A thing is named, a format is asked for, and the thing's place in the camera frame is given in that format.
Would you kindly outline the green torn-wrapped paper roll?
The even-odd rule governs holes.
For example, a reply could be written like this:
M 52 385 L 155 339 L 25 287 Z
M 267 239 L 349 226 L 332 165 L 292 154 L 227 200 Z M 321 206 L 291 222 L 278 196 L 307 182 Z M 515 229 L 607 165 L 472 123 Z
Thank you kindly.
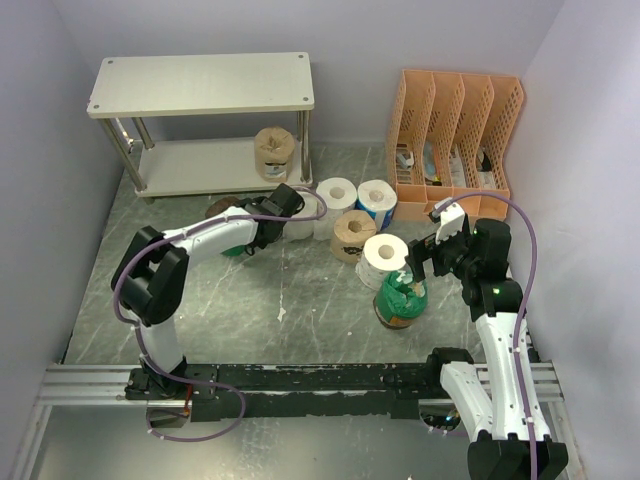
M 422 315 L 428 304 L 424 280 L 415 281 L 410 271 L 394 271 L 383 280 L 373 301 L 380 323 L 388 329 L 410 327 Z

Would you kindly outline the brown-green paper roll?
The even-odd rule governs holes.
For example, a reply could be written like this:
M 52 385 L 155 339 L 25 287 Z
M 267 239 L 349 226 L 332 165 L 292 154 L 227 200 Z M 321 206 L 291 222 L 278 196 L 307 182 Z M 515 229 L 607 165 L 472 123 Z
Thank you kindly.
M 214 202 L 206 211 L 206 219 L 220 219 L 205 235 L 206 247 L 224 256 L 239 256 L 254 234 L 255 222 L 245 219 L 248 212 L 233 196 Z

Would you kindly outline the kraft-wrapped paper roll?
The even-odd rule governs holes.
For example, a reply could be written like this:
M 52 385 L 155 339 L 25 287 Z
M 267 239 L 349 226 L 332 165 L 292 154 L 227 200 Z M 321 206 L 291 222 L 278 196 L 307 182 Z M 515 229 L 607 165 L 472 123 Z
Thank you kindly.
M 257 173 L 268 182 L 285 182 L 292 171 L 295 152 L 293 135 L 282 127 L 268 127 L 254 137 Z
M 377 233 L 375 221 L 362 210 L 351 210 L 334 223 L 330 242 L 332 254 L 345 263 L 356 264 L 366 241 Z

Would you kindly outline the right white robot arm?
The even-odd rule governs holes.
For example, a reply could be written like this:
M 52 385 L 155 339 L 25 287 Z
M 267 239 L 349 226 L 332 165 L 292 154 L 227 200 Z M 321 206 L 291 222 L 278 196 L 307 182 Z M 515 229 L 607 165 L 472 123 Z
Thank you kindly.
M 524 293 L 508 275 L 509 226 L 498 220 L 469 223 L 466 214 L 442 213 L 437 231 L 409 245 L 406 258 L 417 280 L 430 261 L 437 276 L 451 274 L 463 287 L 484 349 L 488 389 L 466 353 L 433 354 L 424 374 L 433 396 L 449 395 L 469 435 L 469 475 L 473 479 L 556 479 L 569 461 L 556 442 L 535 391 L 526 343 Z

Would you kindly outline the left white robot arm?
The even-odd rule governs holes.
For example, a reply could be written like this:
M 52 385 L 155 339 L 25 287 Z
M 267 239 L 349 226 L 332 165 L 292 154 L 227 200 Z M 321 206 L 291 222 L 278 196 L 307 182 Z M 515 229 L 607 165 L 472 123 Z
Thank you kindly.
M 286 184 L 268 196 L 241 199 L 201 222 L 174 230 L 151 226 L 136 232 L 112 280 L 114 313 L 143 342 L 142 365 L 162 398 L 181 395 L 187 361 L 177 339 L 174 314 L 189 269 L 235 247 L 253 254 L 278 240 L 305 200 Z

